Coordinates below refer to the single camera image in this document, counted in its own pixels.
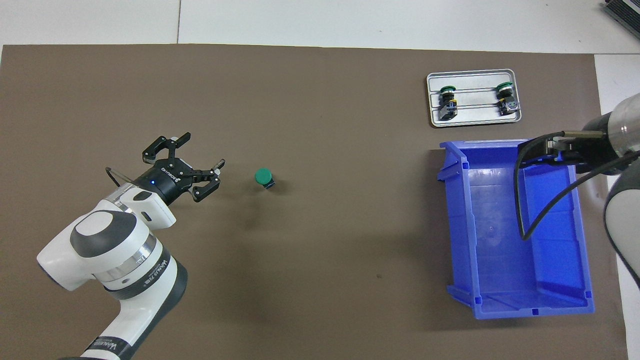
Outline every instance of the white floor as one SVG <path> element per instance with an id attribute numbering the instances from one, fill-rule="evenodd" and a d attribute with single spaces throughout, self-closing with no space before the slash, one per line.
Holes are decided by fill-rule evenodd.
<path id="1" fill-rule="evenodd" d="M 3 44 L 176 42 L 591 53 L 605 113 L 640 92 L 640 40 L 603 3 L 0 0 L 0 53 Z M 629 359 L 640 360 L 640 291 L 619 268 Z"/>

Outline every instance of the metal tray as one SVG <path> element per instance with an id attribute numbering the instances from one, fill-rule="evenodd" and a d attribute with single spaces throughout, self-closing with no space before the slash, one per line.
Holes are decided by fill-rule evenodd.
<path id="1" fill-rule="evenodd" d="M 517 101 L 518 87 L 511 69 L 473 70 L 454 72 L 433 72 L 427 76 L 429 112 L 431 123 L 435 127 L 503 124 L 516 122 L 522 118 L 522 110 L 500 116 L 496 103 L 495 87 L 510 81 L 513 83 L 513 96 Z M 458 114 L 451 120 L 440 120 L 440 89 L 444 86 L 456 87 Z"/>

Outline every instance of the black robot end effector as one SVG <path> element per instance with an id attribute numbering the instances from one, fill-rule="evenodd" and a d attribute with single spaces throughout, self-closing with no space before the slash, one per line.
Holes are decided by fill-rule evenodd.
<path id="1" fill-rule="evenodd" d="M 167 205 L 185 192 L 190 192 L 193 200 L 200 202 L 216 191 L 220 186 L 220 169 L 225 165 L 224 159 L 209 170 L 195 170 L 184 160 L 175 157 L 175 150 L 190 138 L 190 133 L 185 133 L 178 139 L 158 137 L 142 152 L 143 161 L 153 164 L 153 167 L 133 183 L 140 188 L 155 192 Z M 157 160 L 157 153 L 163 149 L 169 150 L 168 157 Z M 195 183 L 202 182 L 208 183 L 204 186 L 193 186 Z"/>

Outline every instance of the brown mat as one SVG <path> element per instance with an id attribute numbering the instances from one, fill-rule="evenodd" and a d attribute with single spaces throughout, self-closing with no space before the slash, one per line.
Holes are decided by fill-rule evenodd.
<path id="1" fill-rule="evenodd" d="M 523 119 L 429 126 L 430 72 L 510 68 Z M 222 185 L 156 232 L 189 270 L 137 359 L 626 359 L 603 179 L 581 191 L 596 313 L 478 321 L 453 301 L 440 142 L 580 129 L 600 114 L 592 55 L 236 45 L 4 47 L 0 358 L 77 356 L 118 312 L 35 261 L 159 135 L 224 157 Z M 269 167 L 278 184 L 253 180 Z"/>

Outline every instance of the black band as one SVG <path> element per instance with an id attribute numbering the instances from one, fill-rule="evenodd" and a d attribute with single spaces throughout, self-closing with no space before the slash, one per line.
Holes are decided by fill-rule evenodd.
<path id="1" fill-rule="evenodd" d="M 118 300 L 131 299 L 145 291 L 149 286 L 153 285 L 160 276 L 162 276 L 167 266 L 169 266 L 170 260 L 171 254 L 169 253 L 169 250 L 167 250 L 166 247 L 163 247 L 160 258 L 158 258 L 154 266 L 136 282 L 120 290 L 111 290 L 106 287 L 104 289 L 107 290 L 112 297 Z"/>
<path id="2" fill-rule="evenodd" d="M 116 354 L 120 359 L 130 358 L 133 351 L 128 342 L 115 336 L 98 336 L 84 351 L 87 350 L 105 350 Z"/>

